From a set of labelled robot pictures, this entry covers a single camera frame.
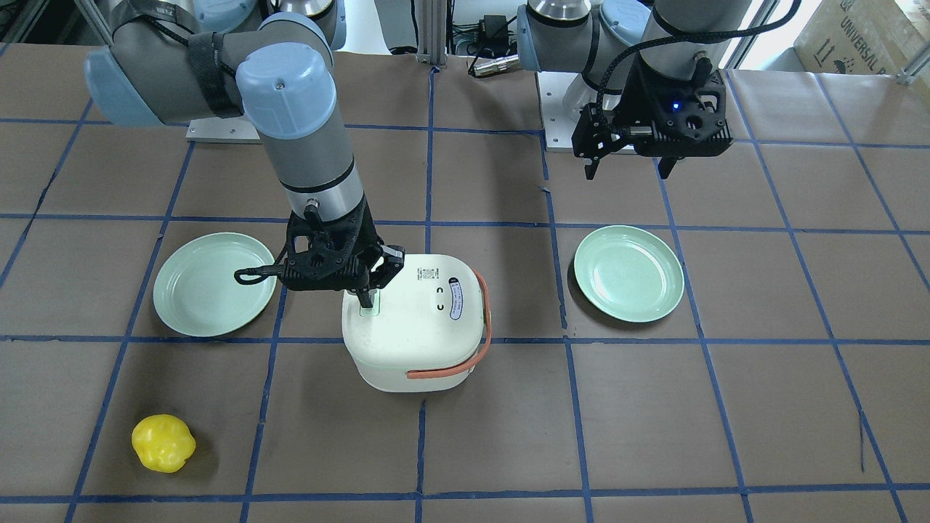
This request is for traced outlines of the green plate near left arm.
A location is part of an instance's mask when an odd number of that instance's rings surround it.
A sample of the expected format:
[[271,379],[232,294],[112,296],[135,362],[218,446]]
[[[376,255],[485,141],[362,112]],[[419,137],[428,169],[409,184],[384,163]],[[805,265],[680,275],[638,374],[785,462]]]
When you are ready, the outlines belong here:
[[627,225],[601,227],[575,250],[574,276],[599,311],[628,323],[650,323],[674,311],[684,295],[683,265],[665,241]]

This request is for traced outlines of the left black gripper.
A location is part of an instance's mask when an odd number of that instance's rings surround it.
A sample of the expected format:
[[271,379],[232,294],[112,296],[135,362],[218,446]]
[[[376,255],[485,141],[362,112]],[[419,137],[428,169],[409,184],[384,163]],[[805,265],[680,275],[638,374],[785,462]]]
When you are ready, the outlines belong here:
[[625,146],[660,158],[658,175],[668,179],[682,158],[713,158],[733,143],[725,115],[723,76],[705,55],[693,60],[690,78],[655,72],[641,57],[632,63],[614,110],[589,103],[573,132],[573,155],[585,158],[585,178],[596,176],[600,159]]

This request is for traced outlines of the green plate near right arm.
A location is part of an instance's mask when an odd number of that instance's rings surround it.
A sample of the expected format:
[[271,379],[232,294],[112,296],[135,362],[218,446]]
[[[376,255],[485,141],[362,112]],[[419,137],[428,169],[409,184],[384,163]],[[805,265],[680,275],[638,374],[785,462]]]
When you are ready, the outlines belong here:
[[271,265],[262,242],[236,232],[200,236],[167,258],[153,284],[153,305],[166,327],[186,336],[213,337],[258,317],[275,292],[269,278],[236,272]]

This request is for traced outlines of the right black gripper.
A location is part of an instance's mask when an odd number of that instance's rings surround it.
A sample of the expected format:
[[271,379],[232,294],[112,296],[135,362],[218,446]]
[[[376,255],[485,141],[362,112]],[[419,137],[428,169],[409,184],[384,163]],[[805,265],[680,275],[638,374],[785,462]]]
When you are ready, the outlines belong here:
[[312,199],[290,216],[277,278],[290,291],[353,291],[361,312],[378,312],[379,288],[404,268],[405,249],[376,234],[366,198],[335,221],[321,211]]

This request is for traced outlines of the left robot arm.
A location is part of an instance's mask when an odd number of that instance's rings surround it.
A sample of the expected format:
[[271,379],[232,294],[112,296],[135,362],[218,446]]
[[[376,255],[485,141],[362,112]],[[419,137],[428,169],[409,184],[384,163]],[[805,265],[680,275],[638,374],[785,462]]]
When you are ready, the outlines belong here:
[[727,43],[687,36],[737,30],[748,1],[528,1],[515,21],[522,68],[578,74],[573,155],[593,179],[630,146],[660,159],[668,178],[685,158],[716,158],[733,143],[719,62]]

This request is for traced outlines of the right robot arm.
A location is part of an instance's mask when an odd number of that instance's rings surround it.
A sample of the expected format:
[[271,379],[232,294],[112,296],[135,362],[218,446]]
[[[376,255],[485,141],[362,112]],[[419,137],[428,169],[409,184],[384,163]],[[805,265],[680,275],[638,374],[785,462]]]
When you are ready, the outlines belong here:
[[362,308],[404,266],[376,234],[332,74],[336,10],[279,12],[255,30],[210,32],[193,9],[122,1],[112,43],[84,60],[91,98],[112,123],[158,126],[245,116],[258,132],[291,213],[272,264],[235,272],[290,291],[348,291]]

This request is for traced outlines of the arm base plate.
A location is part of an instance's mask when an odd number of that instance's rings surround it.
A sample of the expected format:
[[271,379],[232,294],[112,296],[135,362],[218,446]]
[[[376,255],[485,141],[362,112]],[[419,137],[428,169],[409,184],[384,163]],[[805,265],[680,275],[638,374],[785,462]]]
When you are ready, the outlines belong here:
[[186,131],[186,140],[214,145],[260,145],[258,132],[244,115],[192,120]]
[[573,151],[572,135],[581,109],[594,102],[596,92],[580,73],[538,72],[539,112],[549,152]]

